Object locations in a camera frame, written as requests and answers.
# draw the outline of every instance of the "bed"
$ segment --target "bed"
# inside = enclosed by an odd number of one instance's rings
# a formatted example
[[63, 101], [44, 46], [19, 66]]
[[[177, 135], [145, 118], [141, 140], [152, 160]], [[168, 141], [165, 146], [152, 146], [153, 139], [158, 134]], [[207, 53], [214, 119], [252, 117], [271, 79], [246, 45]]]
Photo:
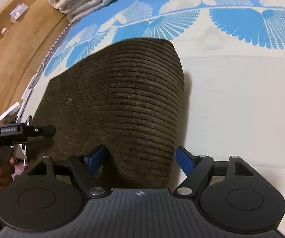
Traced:
[[[23, 119], [53, 77], [134, 37], [170, 40], [186, 90], [177, 145], [239, 155], [285, 197], [285, 0], [117, 0], [70, 25], [39, 72]], [[173, 166], [172, 187], [185, 178]], [[285, 217], [279, 230], [285, 235]]]

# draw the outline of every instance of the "human hand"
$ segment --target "human hand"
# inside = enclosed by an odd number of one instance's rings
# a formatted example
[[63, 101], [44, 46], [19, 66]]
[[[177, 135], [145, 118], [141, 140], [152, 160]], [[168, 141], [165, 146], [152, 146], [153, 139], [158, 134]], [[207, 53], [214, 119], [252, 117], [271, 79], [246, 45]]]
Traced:
[[15, 172], [16, 157], [12, 155], [9, 164], [0, 167], [0, 192], [12, 182], [12, 174]]

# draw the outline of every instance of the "power strip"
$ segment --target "power strip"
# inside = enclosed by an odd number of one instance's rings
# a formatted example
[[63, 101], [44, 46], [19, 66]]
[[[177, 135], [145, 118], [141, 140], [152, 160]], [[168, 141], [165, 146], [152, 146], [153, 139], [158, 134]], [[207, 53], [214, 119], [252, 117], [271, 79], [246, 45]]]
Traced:
[[16, 102], [13, 104], [10, 108], [8, 108], [1, 116], [0, 116], [0, 121], [5, 119], [8, 115], [13, 116], [15, 113], [17, 113], [21, 108], [21, 105]]

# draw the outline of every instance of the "silver screw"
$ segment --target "silver screw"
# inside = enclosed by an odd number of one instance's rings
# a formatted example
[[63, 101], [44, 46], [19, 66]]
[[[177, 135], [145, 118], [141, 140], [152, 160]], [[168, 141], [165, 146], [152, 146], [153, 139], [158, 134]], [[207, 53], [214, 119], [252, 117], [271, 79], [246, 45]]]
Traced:
[[94, 187], [90, 189], [91, 195], [97, 196], [102, 195], [105, 192], [105, 190], [102, 187]]
[[190, 195], [192, 193], [192, 190], [188, 187], [181, 187], [177, 189], [177, 193], [180, 195]]

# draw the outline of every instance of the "dark brown cloth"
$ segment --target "dark brown cloth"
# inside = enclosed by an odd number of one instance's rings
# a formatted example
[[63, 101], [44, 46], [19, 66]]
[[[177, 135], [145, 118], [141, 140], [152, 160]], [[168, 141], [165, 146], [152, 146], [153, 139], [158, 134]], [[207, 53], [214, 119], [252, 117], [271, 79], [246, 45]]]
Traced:
[[28, 142], [28, 160], [63, 160], [106, 145], [112, 160], [103, 187], [167, 187], [184, 89], [180, 59], [167, 40], [110, 45], [52, 79], [33, 125], [54, 125], [53, 139]]

